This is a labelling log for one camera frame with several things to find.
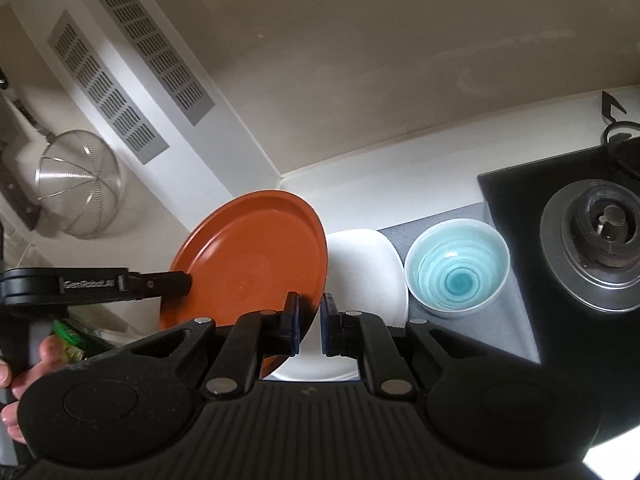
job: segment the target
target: white wall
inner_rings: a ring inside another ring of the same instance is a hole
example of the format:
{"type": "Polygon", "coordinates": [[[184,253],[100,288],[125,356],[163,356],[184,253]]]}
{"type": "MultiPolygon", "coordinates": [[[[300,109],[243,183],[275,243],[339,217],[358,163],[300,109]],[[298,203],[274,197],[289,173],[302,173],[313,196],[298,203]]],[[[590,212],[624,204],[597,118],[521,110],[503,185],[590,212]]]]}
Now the white wall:
{"type": "MultiPolygon", "coordinates": [[[[626,118],[640,122],[640,88],[611,93],[626,118]]],[[[606,126],[600,96],[591,92],[432,128],[293,171],[281,188],[309,202],[326,233],[383,229],[482,202],[478,174],[599,145],[606,126]]]]}
{"type": "Polygon", "coordinates": [[[192,230],[233,197],[276,186],[280,175],[153,0],[141,1],[216,102],[195,126],[152,76],[98,0],[11,0],[11,5],[47,66],[93,128],[166,208],[192,230]],[[137,160],[48,45],[63,12],[73,19],[129,98],[169,145],[148,163],[137,160]]]}
{"type": "MultiPolygon", "coordinates": [[[[20,26],[10,6],[0,7],[0,66],[16,93],[34,115],[55,133],[73,128],[92,130],[92,124],[64,91],[20,26]]],[[[35,195],[34,174],[46,142],[16,115],[23,135],[4,150],[3,160],[35,195]]],[[[168,270],[188,235],[187,229],[123,164],[126,192],[113,223],[100,237],[79,240],[57,232],[44,219],[28,232],[2,197],[0,211],[23,237],[55,267],[129,267],[137,272],[168,270]]],[[[155,300],[112,305],[116,313],[143,332],[158,323],[155,300]]]]}
{"type": "Polygon", "coordinates": [[[156,0],[281,172],[640,82],[640,0],[156,0]]]}

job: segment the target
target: kitchen backsplash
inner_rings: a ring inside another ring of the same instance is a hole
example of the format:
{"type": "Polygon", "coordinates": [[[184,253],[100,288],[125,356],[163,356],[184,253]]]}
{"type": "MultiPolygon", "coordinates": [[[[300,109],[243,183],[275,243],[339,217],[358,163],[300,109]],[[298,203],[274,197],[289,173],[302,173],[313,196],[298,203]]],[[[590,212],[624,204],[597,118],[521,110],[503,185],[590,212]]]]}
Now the kitchen backsplash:
{"type": "Polygon", "coordinates": [[[11,225],[2,213],[0,213],[0,222],[4,228],[4,255],[2,259],[6,269],[52,267],[51,263],[11,225]]]}

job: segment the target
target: finger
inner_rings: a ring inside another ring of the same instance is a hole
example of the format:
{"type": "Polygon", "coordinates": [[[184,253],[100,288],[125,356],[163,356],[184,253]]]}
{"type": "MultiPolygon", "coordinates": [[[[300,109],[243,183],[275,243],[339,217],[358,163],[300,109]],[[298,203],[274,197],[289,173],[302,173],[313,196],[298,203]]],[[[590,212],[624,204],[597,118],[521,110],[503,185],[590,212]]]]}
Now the finger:
{"type": "Polygon", "coordinates": [[[0,418],[6,426],[18,425],[18,403],[12,402],[6,405],[0,412],[0,418]]]}
{"type": "Polygon", "coordinates": [[[60,361],[65,349],[62,346],[62,339],[55,334],[44,338],[38,347],[40,359],[45,363],[55,363],[60,361]]]}
{"type": "Polygon", "coordinates": [[[66,365],[64,359],[60,359],[53,363],[46,363],[44,361],[39,362],[33,368],[30,368],[24,373],[18,375],[11,383],[11,391],[16,399],[20,399],[25,393],[26,389],[31,386],[35,381],[41,378],[43,375],[62,370],[66,365]]]}
{"type": "Polygon", "coordinates": [[[9,365],[5,361],[0,359],[0,388],[9,386],[11,379],[13,379],[11,368],[9,368],[9,365]]]}
{"type": "Polygon", "coordinates": [[[26,444],[24,437],[22,436],[22,432],[18,426],[10,426],[6,429],[8,435],[14,439],[16,442],[20,442],[20,444],[26,444]]]}

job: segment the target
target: ceramic bowl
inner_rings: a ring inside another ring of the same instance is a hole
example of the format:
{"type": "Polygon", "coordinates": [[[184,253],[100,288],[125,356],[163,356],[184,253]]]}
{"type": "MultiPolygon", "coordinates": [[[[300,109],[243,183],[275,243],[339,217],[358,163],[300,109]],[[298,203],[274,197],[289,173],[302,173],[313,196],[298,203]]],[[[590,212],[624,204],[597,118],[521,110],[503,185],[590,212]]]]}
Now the ceramic bowl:
{"type": "Polygon", "coordinates": [[[427,229],[404,262],[409,291],[441,317],[464,316],[493,303],[509,269],[509,248],[500,233],[466,218],[427,229]]]}

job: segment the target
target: screw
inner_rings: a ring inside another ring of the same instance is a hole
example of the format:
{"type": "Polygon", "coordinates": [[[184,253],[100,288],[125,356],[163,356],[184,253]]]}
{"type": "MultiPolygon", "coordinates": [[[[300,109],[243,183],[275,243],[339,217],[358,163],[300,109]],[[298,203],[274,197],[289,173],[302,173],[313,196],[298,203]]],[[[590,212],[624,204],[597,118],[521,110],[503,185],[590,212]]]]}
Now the screw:
{"type": "Polygon", "coordinates": [[[414,387],[410,382],[405,381],[404,379],[387,379],[380,384],[380,389],[387,395],[402,396],[411,392],[414,387]]]}
{"type": "Polygon", "coordinates": [[[215,377],[207,381],[207,390],[214,395],[224,395],[234,392],[238,387],[233,379],[228,377],[215,377]]]}

